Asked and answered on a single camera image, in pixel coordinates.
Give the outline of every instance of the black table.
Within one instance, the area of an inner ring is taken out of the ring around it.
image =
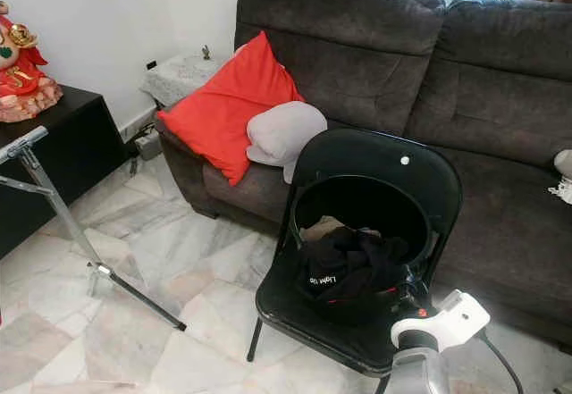
[[[101,95],[68,86],[62,90],[58,104],[35,119],[0,123],[0,147],[45,126],[49,134],[34,152],[70,204],[127,160],[127,153]],[[15,160],[0,165],[0,175],[32,182]],[[54,215],[42,196],[0,186],[0,258]]]

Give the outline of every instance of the black cloth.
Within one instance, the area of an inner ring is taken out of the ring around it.
[[[357,298],[406,280],[408,268],[397,262],[408,252],[401,238],[383,239],[340,227],[299,250],[299,290],[318,301]]]

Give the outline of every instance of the red cushion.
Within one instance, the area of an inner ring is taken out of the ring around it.
[[[273,106],[304,101],[276,61],[266,34],[251,39],[205,86],[157,116],[232,186],[248,169],[248,121]]]

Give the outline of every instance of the small figurine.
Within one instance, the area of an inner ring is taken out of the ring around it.
[[[211,59],[211,51],[208,49],[207,45],[203,47],[203,59],[206,61],[210,61]]]
[[[37,67],[47,65],[36,48],[38,38],[11,23],[7,13],[0,1],[0,122],[20,122],[55,105],[62,90]]]

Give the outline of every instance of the sofa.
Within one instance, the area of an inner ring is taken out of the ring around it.
[[[572,345],[572,206],[547,191],[572,148],[572,5],[513,0],[238,0],[235,47],[264,29],[329,128],[434,147],[464,205],[436,285],[493,317]],[[276,232],[288,186],[253,163],[228,181],[156,121],[172,174],[201,214]]]

